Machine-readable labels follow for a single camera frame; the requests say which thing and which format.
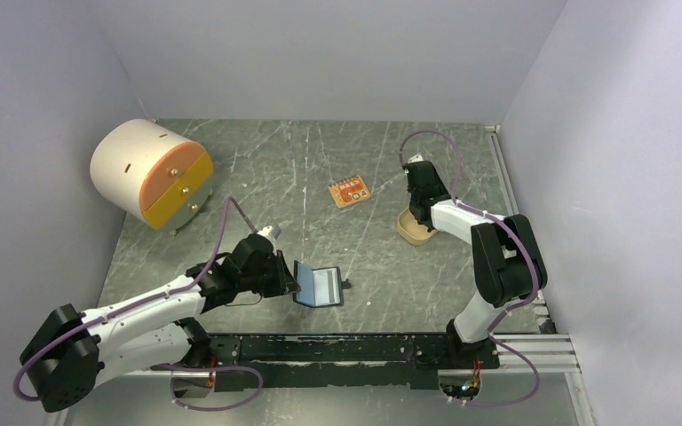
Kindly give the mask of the black leather card holder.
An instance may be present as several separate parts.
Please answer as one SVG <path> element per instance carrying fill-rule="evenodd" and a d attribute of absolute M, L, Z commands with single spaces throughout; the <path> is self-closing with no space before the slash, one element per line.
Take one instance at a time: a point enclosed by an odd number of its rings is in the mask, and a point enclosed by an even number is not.
<path fill-rule="evenodd" d="M 349 280 L 343 280 L 338 266 L 313 269 L 295 261 L 294 279 L 299 290 L 292 295 L 292 300 L 308 308 L 341 306 L 344 291 L 353 287 Z"/>

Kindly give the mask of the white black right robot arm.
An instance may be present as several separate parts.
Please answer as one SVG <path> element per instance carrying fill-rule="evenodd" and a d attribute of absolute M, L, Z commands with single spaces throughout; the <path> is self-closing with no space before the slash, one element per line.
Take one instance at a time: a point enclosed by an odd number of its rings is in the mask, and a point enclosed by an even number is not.
<path fill-rule="evenodd" d="M 435 166 L 419 157 L 402 166 L 410 195 L 397 231 L 409 243 L 427 242 L 447 233 L 472 248 L 476 293 L 448 324 L 456 334 L 443 345 L 446 361 L 466 367 L 478 354 L 476 342 L 487 339 L 507 313 L 531 303 L 548 281 L 534 231 L 524 215 L 496 216 L 453 197 Z"/>

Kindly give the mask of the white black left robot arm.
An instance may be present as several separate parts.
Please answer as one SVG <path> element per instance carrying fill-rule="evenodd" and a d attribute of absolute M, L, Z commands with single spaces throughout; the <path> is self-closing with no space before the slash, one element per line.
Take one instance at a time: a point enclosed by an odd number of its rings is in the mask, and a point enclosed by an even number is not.
<path fill-rule="evenodd" d="M 142 295 L 83 312 L 72 304 L 55 309 L 20 355 L 22 371 L 44 411 L 56 413 L 132 371 L 215 367 L 199 315 L 240 293 L 270 298 L 299 290 L 274 238 L 251 233 L 232 251 Z"/>

